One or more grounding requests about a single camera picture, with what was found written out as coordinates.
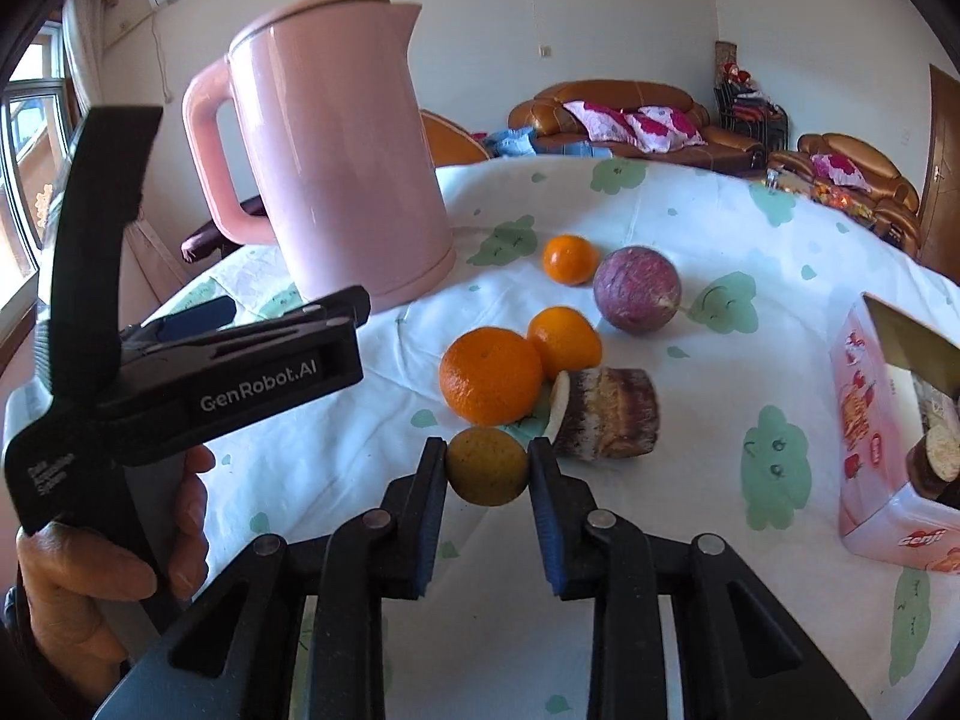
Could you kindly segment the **person's left hand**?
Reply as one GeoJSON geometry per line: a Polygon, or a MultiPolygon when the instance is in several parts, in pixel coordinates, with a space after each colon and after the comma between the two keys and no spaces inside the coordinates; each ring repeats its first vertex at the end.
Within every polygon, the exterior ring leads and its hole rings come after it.
{"type": "MultiPolygon", "coordinates": [[[[178,539],[167,577],[172,593],[189,600],[206,579],[206,489],[200,475],[212,470],[215,457],[194,447],[184,463],[172,511],[178,539]]],[[[156,572],[107,539],[60,523],[32,536],[20,533],[16,555],[39,653],[83,699],[101,704],[121,679],[127,650],[96,603],[146,600],[158,590],[156,572]]]]}

